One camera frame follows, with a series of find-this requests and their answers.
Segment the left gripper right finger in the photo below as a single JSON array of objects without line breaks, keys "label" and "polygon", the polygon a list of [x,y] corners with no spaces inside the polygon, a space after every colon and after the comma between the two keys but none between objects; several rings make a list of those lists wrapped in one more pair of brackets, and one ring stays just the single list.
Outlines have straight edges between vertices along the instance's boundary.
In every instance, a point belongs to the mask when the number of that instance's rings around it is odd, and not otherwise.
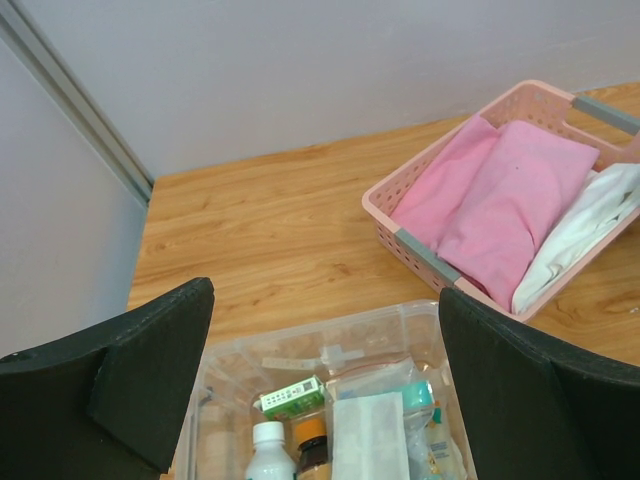
[{"label": "left gripper right finger", "polygon": [[439,320],[479,478],[638,478],[638,367],[458,289],[441,291]]}]

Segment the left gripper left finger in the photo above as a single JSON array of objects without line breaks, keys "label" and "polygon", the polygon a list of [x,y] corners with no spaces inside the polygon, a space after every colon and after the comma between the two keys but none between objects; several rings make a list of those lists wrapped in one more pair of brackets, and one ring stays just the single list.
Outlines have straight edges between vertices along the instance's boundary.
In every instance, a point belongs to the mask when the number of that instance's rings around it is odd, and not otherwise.
[{"label": "left gripper left finger", "polygon": [[4,479],[157,479],[172,465],[214,307],[197,277],[1,360]]}]

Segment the teal plaster packet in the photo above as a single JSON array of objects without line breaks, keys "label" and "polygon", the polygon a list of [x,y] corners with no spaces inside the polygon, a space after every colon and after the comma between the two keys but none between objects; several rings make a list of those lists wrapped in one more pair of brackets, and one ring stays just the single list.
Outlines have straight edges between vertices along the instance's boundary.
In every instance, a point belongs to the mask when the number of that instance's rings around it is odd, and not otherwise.
[{"label": "teal plaster packet", "polygon": [[402,388],[403,421],[411,479],[431,479],[427,426],[434,414],[432,388],[421,380]]}]

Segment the white gauze pad packet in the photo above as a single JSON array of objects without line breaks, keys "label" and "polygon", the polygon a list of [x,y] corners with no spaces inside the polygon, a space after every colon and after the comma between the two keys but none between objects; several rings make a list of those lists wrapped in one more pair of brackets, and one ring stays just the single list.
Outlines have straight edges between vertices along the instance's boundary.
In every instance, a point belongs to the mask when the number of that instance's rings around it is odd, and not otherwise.
[{"label": "white gauze pad packet", "polygon": [[390,392],[339,400],[333,407],[332,477],[410,477],[402,395]]}]

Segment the clear plastic medicine box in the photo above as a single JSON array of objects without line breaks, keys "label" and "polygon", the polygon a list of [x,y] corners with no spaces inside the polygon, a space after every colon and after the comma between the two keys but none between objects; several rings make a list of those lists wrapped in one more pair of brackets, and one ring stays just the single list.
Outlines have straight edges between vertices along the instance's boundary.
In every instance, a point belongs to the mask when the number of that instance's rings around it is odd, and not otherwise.
[{"label": "clear plastic medicine box", "polygon": [[205,350],[175,454],[177,479],[239,479],[253,455],[263,397],[315,381],[307,416],[330,423],[337,398],[426,380],[437,410],[429,425],[446,479],[477,476],[438,319],[429,300],[370,310],[219,343]]}]

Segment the white medicine bottle green label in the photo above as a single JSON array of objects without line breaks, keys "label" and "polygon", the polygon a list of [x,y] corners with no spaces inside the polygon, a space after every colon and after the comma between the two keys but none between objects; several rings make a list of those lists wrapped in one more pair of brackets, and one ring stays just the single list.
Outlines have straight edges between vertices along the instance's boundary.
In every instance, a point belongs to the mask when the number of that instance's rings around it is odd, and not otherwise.
[{"label": "white medicine bottle green label", "polygon": [[267,421],[253,426],[254,455],[247,466],[247,480],[295,480],[296,463],[285,450],[284,425]]}]

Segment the green medicine box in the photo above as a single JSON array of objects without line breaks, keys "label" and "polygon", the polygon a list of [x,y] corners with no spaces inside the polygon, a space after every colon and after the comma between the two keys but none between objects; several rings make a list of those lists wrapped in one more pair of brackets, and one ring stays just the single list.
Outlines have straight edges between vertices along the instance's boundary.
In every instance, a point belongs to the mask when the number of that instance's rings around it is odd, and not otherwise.
[{"label": "green medicine box", "polygon": [[317,376],[262,395],[253,406],[270,421],[292,420],[323,407],[325,386]]}]

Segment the green white bandage packet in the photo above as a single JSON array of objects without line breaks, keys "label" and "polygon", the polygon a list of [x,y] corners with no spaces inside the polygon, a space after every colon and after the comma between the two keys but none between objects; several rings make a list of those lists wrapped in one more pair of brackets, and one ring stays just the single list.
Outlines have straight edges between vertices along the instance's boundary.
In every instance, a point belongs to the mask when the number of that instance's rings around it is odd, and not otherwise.
[{"label": "green white bandage packet", "polygon": [[434,465],[443,479],[466,479],[462,454],[455,443],[449,427],[445,408],[435,403],[433,416],[426,427]]}]

